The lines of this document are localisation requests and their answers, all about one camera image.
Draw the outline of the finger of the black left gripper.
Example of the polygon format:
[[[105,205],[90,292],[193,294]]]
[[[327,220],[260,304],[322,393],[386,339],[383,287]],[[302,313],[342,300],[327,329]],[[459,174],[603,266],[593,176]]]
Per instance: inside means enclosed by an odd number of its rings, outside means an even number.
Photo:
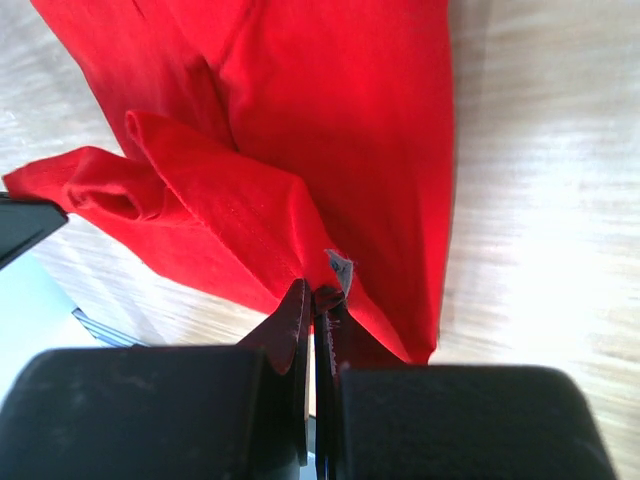
[[[7,192],[1,193],[0,208],[1,268],[68,222],[67,214],[54,203],[15,200]]]

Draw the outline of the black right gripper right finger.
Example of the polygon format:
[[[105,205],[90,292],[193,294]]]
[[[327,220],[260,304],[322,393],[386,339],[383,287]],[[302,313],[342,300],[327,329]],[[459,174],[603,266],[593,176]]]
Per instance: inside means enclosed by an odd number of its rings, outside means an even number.
[[[338,285],[314,293],[318,477],[404,479],[410,371],[351,315],[353,262],[326,254]]]

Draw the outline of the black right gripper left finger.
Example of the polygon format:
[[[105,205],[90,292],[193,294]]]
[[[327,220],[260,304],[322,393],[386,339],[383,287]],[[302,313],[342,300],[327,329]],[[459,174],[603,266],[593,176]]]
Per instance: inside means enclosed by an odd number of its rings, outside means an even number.
[[[238,342],[263,354],[251,432],[256,468],[307,464],[311,300],[307,281],[295,280],[276,310]]]

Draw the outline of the red t shirt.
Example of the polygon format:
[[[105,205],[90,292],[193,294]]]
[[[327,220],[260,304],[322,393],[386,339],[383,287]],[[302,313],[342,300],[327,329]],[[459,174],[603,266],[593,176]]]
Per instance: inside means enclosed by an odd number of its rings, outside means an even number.
[[[444,1],[38,1],[120,154],[85,146],[4,178],[156,273],[269,312],[336,286],[397,357],[437,341],[454,109]]]

